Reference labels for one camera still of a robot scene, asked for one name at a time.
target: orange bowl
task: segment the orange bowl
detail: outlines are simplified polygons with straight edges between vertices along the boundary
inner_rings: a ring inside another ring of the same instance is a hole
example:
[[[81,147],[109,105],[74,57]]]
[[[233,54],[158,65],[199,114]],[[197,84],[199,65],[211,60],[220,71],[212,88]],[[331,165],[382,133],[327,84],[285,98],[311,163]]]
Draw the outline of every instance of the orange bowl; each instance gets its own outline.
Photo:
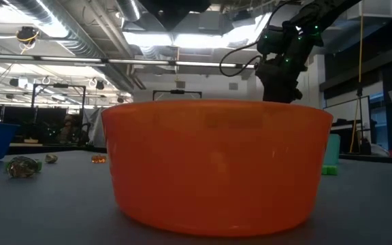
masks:
[[[195,235],[282,231],[310,215],[332,116],[281,103],[194,100],[102,114],[116,202]]]

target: orange plastic tub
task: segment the orange plastic tub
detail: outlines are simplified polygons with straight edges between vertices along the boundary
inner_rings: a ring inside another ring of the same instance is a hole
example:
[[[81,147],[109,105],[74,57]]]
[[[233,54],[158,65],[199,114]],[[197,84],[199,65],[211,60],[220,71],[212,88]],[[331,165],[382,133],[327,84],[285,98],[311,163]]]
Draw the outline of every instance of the orange plastic tub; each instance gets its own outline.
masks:
[[[252,101],[162,101],[102,114],[116,202],[135,220],[196,235],[293,228],[310,215],[332,123]]]

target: table surface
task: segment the table surface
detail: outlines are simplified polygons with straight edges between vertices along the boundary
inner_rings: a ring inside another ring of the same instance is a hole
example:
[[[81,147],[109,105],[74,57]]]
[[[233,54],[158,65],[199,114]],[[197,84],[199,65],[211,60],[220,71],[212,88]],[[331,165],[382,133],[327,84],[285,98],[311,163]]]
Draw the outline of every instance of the table surface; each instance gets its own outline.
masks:
[[[93,152],[56,154],[58,163],[28,179],[8,178],[0,161],[0,244],[392,244],[392,164],[341,160],[339,176],[322,176],[304,224],[231,239],[139,224],[114,202],[108,164],[92,164]]]

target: ceiling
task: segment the ceiling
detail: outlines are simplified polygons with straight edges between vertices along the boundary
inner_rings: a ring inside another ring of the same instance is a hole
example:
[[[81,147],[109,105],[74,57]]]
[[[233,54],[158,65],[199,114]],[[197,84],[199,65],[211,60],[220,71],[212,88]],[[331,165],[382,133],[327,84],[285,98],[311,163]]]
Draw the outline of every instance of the ceiling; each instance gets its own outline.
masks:
[[[127,45],[129,52],[122,52],[122,48],[119,47],[110,38],[110,26],[108,23],[105,25],[108,31],[104,31],[95,15],[91,10],[85,6],[83,0],[55,0],[60,3],[66,12],[77,22],[77,25],[93,40],[95,45],[103,51],[105,56],[108,58],[129,58],[131,55],[133,58],[145,59],[144,53],[140,47],[135,44]],[[100,2],[103,11],[107,14],[108,19],[111,20],[115,28],[119,29],[122,27],[122,21],[118,13],[118,9],[115,5],[114,0],[98,0]],[[253,7],[253,15],[258,16],[263,13],[264,8],[261,6],[274,5],[279,1],[270,0],[213,0],[212,8],[210,11],[222,10],[228,15],[233,14],[234,10],[243,10],[247,7]],[[272,25],[281,25],[284,20],[288,20],[293,17],[300,9],[300,5],[286,5],[274,16]],[[377,30],[380,26],[384,25],[385,22],[373,22],[366,24],[366,33],[371,33]],[[128,23],[124,23],[123,29],[128,27]],[[0,6],[0,35],[15,35],[15,33],[24,26],[36,27],[34,21],[29,17],[18,14],[11,10],[8,6]],[[313,54],[336,52],[340,49],[346,48],[346,44],[352,42],[352,39],[358,34],[359,22],[356,20],[347,21],[341,17],[334,26],[330,27],[323,33],[323,40],[326,44],[325,48],[315,48]],[[0,54],[20,54],[24,49],[23,45],[17,41],[16,38],[5,38],[0,39]],[[179,48],[179,47],[157,47],[158,55],[162,59],[179,59],[181,61],[203,61],[218,63],[220,60],[233,48],[231,47],[215,47],[215,48]],[[36,41],[33,48],[24,50],[24,54],[28,55],[44,55],[44,56],[73,56],[73,54],[64,48],[60,43],[52,40],[51,37],[46,34],[41,36]],[[246,63],[252,57],[258,55],[255,47],[242,50],[239,53],[231,55],[225,62],[228,63]],[[27,77],[29,81],[42,83],[44,78],[50,78],[51,82],[60,82],[73,85],[84,85],[87,87],[88,95],[105,95],[106,98],[90,98],[87,100],[87,104],[109,104],[113,105],[117,100],[117,96],[122,94],[122,90],[118,90],[113,84],[115,81],[105,81],[105,88],[103,90],[97,90],[94,86],[94,79],[103,80],[104,75],[97,69],[92,67],[76,67],[76,66],[55,66],[55,65],[20,65],[14,64],[11,66],[9,63],[0,63],[0,74],[3,74],[9,67],[11,69],[4,74],[6,77],[0,77],[0,101],[13,101],[13,99],[7,99],[5,94],[2,92],[31,92],[28,88],[19,88],[9,85],[9,81],[12,78]],[[199,75],[220,75],[217,68],[206,68],[206,67],[155,67],[155,66],[143,66],[138,65],[132,72],[128,72],[127,67],[118,67],[120,72],[127,74],[128,76],[137,76],[138,74],[199,74]],[[251,70],[246,70],[242,74],[242,79],[245,80],[251,75]],[[154,83],[150,83],[148,89],[155,89]],[[135,86],[134,91],[139,90],[139,86]],[[58,88],[50,88],[54,93],[79,93],[74,89],[69,89],[69,92],[62,91]],[[30,95],[15,95],[16,101],[28,102],[31,100]],[[51,103],[50,96],[39,96],[37,97],[39,103]],[[71,97],[69,103],[74,105],[81,102],[81,97]]]

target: desk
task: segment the desk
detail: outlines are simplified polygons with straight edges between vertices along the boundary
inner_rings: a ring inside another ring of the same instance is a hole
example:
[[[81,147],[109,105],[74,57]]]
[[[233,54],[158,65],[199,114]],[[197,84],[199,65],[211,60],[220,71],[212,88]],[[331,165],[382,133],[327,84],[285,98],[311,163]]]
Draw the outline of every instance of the desk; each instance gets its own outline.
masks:
[[[392,244],[392,164],[340,160],[339,176],[322,176],[307,222],[274,235],[225,239],[127,218],[114,202],[108,164],[91,163],[94,152],[57,154],[56,164],[29,179],[8,178],[0,161],[0,245]]]

